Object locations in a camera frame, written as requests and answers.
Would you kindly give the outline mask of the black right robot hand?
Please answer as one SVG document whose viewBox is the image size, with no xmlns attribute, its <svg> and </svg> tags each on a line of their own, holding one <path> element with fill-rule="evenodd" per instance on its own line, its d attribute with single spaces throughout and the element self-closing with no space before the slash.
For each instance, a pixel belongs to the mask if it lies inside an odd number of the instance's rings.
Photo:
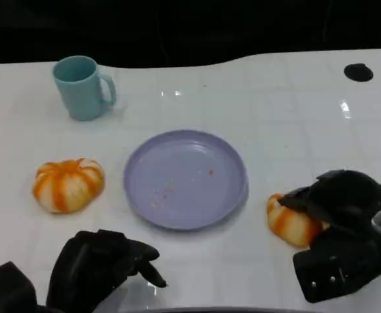
<svg viewBox="0 0 381 313">
<path fill-rule="evenodd" d="M 305 299 L 318 303 L 354 293 L 381 275 L 381 183 L 354 170 L 332 170 L 285 194 L 279 203 L 329 224 L 293 256 Z"/>
</svg>

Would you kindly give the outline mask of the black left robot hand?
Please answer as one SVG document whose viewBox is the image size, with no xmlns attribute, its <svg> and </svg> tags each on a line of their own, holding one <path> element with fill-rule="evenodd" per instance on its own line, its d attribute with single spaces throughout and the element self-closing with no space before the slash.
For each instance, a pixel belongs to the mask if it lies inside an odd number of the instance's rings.
<svg viewBox="0 0 381 313">
<path fill-rule="evenodd" d="M 156 248 L 123 233 L 79 231 L 66 242 L 53 267 L 46 306 L 62 312 L 93 312 L 137 274 L 165 288 L 167 282 L 151 264 L 159 256 Z"/>
</svg>

